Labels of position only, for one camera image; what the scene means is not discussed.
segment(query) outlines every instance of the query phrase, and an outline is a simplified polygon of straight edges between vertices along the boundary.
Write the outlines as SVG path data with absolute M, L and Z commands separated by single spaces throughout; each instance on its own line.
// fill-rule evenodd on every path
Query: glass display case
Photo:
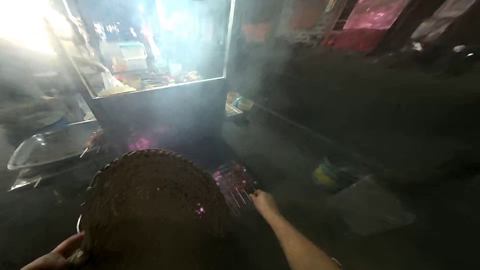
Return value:
M 47 18 L 96 99 L 224 78 L 234 3 L 63 1 Z

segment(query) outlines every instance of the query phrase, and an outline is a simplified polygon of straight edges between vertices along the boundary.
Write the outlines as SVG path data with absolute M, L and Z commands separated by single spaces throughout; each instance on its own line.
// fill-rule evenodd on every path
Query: metal tray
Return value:
M 26 169 L 80 156 L 94 132 L 100 129 L 96 120 L 88 120 L 69 124 L 59 130 L 35 134 L 15 150 L 7 168 Z

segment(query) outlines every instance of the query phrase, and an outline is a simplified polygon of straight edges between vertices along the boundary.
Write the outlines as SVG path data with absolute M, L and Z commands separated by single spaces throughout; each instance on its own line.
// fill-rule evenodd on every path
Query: metal frame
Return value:
M 65 5 L 66 10 L 69 11 L 70 9 L 69 9 L 67 3 L 65 2 L 65 0 L 63 0 L 63 3 Z M 87 90 L 87 92 L 89 94 L 89 97 L 90 97 L 89 100 L 109 98 L 109 97 L 115 97 L 115 96 L 119 96 L 119 95 L 135 94 L 135 93 L 139 93 L 139 92 L 158 90 L 158 89 L 164 89 L 164 88 L 169 88 L 169 87 L 176 87 L 176 86 L 182 86 L 182 85 L 189 85 L 189 84 L 195 84 L 195 83 L 201 83 L 201 82 L 208 82 L 208 81 L 226 79 L 227 78 L 227 69 L 228 69 L 228 59 L 229 59 L 229 54 L 230 54 L 232 28 L 233 28 L 233 16 L 234 16 L 234 13 L 235 13 L 235 4 L 236 4 L 236 0 L 231 0 L 231 2 L 230 2 L 230 14 L 229 14 L 229 17 L 228 17 L 227 42 L 226 42 L 226 45 L 225 45 L 225 61 L 224 61 L 224 66 L 223 66 L 222 77 L 215 77 L 215 78 L 210 78 L 210 79 L 204 79 L 204 80 L 198 80 L 198 81 L 192 81 L 192 82 L 185 82 L 185 83 L 179 83 L 179 84 L 174 84 L 174 85 L 158 86 L 158 87 L 153 87 L 153 88 L 149 88 L 149 89 L 143 89 L 143 90 L 132 91 L 132 92 L 124 92 L 124 93 L 113 94 L 113 95 L 109 95 L 109 96 L 105 96 L 105 97 L 99 97 L 96 94 L 96 92 L 93 91 L 93 89 L 91 88 L 89 83 L 83 78 L 82 74 L 80 73 L 80 71 L 76 67 L 75 63 L 71 60 L 70 56 L 65 51 L 65 49 L 63 48 L 63 46 L 60 43 L 60 41 L 58 40 L 58 38 L 56 38 L 56 39 L 57 39 L 57 42 L 59 43 L 59 45 L 62 47 L 61 51 L 62 51 L 63 56 L 66 56 L 66 57 L 69 58 L 69 60 L 70 60 L 69 64 L 71 64 L 73 66 L 73 68 L 75 69 L 75 71 L 78 73 L 78 77 L 80 78 L 80 81 L 82 82 L 82 84 L 84 85 L 85 89 Z

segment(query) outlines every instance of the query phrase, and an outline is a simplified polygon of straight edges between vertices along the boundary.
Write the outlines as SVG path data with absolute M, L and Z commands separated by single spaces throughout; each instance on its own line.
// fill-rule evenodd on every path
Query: bright light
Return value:
M 49 7 L 48 0 L 18 0 L 2 1 L 0 37 L 28 49 L 54 54 L 45 31 L 44 16 L 52 20 L 55 31 L 71 35 L 65 18 Z

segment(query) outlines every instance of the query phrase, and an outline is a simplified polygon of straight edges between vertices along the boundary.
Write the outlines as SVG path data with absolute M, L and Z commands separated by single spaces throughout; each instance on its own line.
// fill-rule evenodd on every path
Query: plastic container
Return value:
M 239 105 L 237 108 L 239 108 L 242 111 L 250 110 L 254 105 L 254 102 L 249 100 L 248 98 L 240 98 L 239 100 Z

